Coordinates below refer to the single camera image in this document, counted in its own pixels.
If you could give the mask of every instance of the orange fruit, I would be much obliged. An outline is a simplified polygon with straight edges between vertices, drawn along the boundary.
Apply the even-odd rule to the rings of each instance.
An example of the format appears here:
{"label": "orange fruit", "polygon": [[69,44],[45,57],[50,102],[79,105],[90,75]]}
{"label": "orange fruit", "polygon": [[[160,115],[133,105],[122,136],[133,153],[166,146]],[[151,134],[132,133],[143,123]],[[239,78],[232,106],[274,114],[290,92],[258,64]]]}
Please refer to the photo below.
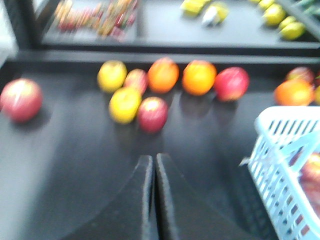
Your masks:
{"label": "orange fruit", "polygon": [[279,105],[308,106],[315,98],[312,85],[304,80],[284,81],[274,90]]}
{"label": "orange fruit", "polygon": [[150,90],[154,93],[165,94],[178,81],[179,67],[169,57],[163,57],[151,65],[147,75]]}
{"label": "orange fruit", "polygon": [[314,90],[314,101],[317,105],[320,105],[320,86],[317,86]]}
{"label": "orange fruit", "polygon": [[216,75],[217,69],[210,62],[193,60],[183,71],[182,87],[191,95],[204,95],[213,87]]}

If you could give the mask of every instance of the black display shelf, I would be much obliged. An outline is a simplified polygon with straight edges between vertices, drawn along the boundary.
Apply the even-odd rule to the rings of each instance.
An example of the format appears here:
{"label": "black display shelf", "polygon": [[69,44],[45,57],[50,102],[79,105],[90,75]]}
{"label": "black display shelf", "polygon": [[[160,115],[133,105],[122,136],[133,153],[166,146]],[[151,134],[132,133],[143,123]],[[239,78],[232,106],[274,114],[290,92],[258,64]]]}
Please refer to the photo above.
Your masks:
{"label": "black display shelf", "polygon": [[[73,0],[76,8],[95,6],[99,0]],[[61,33],[54,24],[53,13],[58,0],[46,1],[36,13],[41,29],[38,43],[45,49],[219,54],[269,56],[320,56],[320,43],[309,32],[295,41],[283,40],[279,30],[264,25],[263,12],[248,0],[225,0],[230,13],[213,28],[201,25],[202,15],[183,15],[182,0],[141,0],[137,20],[123,41],[101,38],[94,30]]]}
{"label": "black display shelf", "polygon": [[305,14],[305,9],[297,6],[295,1],[276,0],[276,2],[278,2],[289,15],[294,16],[299,22],[303,23],[306,30],[320,41],[320,21],[317,18]]}
{"label": "black display shelf", "polygon": [[[164,55],[181,70],[194,59],[210,61],[218,71],[241,66],[250,75],[248,92],[239,101],[221,103],[213,91],[188,95],[179,81],[160,95],[169,114],[158,134],[143,133],[136,121],[114,123],[108,113],[111,95],[97,85],[102,63],[122,60],[128,70],[148,70]],[[13,124],[0,114],[2,236],[61,240],[100,219],[128,183],[139,156],[168,153],[204,204],[247,233],[276,240],[249,171],[239,163],[251,154],[257,137],[254,120],[275,104],[273,91],[285,74],[296,66],[317,71],[319,65],[318,57],[18,52],[1,68],[0,88],[18,77],[30,78],[41,86],[44,102],[27,124]],[[149,96],[156,94],[147,90],[143,97]],[[131,194],[128,199],[134,200]],[[161,231],[159,198],[152,199],[149,239],[156,240]],[[87,239],[104,239],[92,236]]]}

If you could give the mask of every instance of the produce display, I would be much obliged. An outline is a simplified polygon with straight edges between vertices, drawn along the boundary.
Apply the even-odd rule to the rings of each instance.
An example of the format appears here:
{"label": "produce display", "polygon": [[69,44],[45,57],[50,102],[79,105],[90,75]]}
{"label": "produce display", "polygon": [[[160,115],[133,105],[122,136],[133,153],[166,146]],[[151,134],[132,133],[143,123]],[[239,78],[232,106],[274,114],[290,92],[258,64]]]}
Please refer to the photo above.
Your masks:
{"label": "produce display", "polygon": [[[138,116],[139,126],[147,133],[160,131],[168,118],[168,105],[159,98],[171,91],[181,77],[182,89],[193,96],[210,91],[221,102],[237,101],[247,92],[250,76],[245,69],[232,66],[217,71],[214,64],[193,60],[180,69],[169,57],[162,57],[148,70],[132,69],[119,60],[108,60],[97,74],[100,90],[112,97],[108,103],[111,119],[129,124]],[[144,99],[147,89],[157,96]],[[284,81],[274,89],[274,101],[284,106],[320,104],[320,75],[308,67],[297,66],[290,70]],[[41,88],[30,79],[9,82],[0,95],[0,110],[14,122],[24,123],[39,112],[43,101]]]}
{"label": "produce display", "polygon": [[222,23],[229,14],[228,6],[222,1],[211,0],[184,0],[180,8],[189,17],[198,17],[204,12],[202,24],[204,26],[214,26]]}
{"label": "produce display", "polygon": [[[146,133],[159,132],[168,118],[169,107],[159,95],[168,93],[179,80],[181,69],[169,57],[151,64],[148,71],[133,69],[127,74],[121,61],[102,64],[97,83],[102,92],[113,94],[109,102],[110,117],[119,124],[129,124],[137,118],[138,126]],[[215,91],[221,102],[240,99],[249,86],[249,75],[241,67],[229,67],[217,74],[208,61],[193,60],[182,71],[182,88],[193,96]],[[146,90],[158,96],[143,99]]]}
{"label": "produce display", "polygon": [[249,1],[258,5],[259,9],[264,12],[262,17],[265,24],[267,26],[277,27],[279,34],[284,40],[293,41],[305,33],[305,25],[297,21],[294,16],[287,15],[282,6],[275,3],[275,0]]}
{"label": "produce display", "polygon": [[283,106],[308,106],[313,101],[320,104],[319,75],[315,77],[308,67],[292,69],[274,90],[274,100]]}
{"label": "produce display", "polygon": [[[301,152],[290,161],[293,165]],[[320,153],[312,153],[300,171],[299,183],[308,198],[314,212],[320,218]]]}
{"label": "produce display", "polygon": [[60,31],[76,31],[79,28],[94,29],[100,36],[121,39],[125,29],[136,20],[138,0],[111,0],[99,3],[95,8],[75,9],[72,0],[62,0],[54,12]]}

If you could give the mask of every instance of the red apple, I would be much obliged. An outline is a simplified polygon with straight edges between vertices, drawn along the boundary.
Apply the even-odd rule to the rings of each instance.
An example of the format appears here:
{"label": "red apple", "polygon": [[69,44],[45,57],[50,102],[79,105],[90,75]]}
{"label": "red apple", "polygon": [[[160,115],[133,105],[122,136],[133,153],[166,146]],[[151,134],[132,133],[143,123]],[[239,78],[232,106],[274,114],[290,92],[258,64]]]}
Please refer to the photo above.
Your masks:
{"label": "red apple", "polygon": [[301,187],[310,203],[320,205],[320,186],[314,181],[301,181]]}
{"label": "red apple", "polygon": [[306,66],[298,66],[288,72],[285,76],[285,80],[304,80],[310,84],[313,84],[315,79],[314,72]]}
{"label": "red apple", "polygon": [[320,154],[314,152],[310,155],[301,169],[301,180],[320,184]]}
{"label": "red apple", "polygon": [[7,83],[0,95],[2,111],[17,123],[27,122],[37,115],[42,102],[43,94],[40,86],[26,78]]}
{"label": "red apple", "polygon": [[164,127],[167,121],[168,105],[159,97],[148,97],[142,101],[137,118],[143,131],[156,133]]}
{"label": "red apple", "polygon": [[148,75],[142,69],[133,69],[126,76],[123,86],[135,88],[143,95],[148,87]]}
{"label": "red apple", "polygon": [[246,93],[249,82],[248,73],[241,67],[233,66],[218,73],[213,87],[218,100],[235,101]]}

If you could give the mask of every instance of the yellow apple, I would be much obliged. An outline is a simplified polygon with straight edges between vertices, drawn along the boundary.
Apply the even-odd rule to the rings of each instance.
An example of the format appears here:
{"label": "yellow apple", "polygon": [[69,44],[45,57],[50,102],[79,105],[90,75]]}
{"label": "yellow apple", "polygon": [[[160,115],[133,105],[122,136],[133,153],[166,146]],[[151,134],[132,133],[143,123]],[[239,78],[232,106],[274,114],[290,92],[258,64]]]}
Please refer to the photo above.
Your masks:
{"label": "yellow apple", "polygon": [[124,84],[127,73],[127,67],[122,61],[106,61],[98,72],[98,85],[102,91],[114,93]]}
{"label": "yellow apple", "polygon": [[119,124],[131,123],[137,115],[142,96],[133,87],[121,87],[115,91],[109,102],[110,117]]}

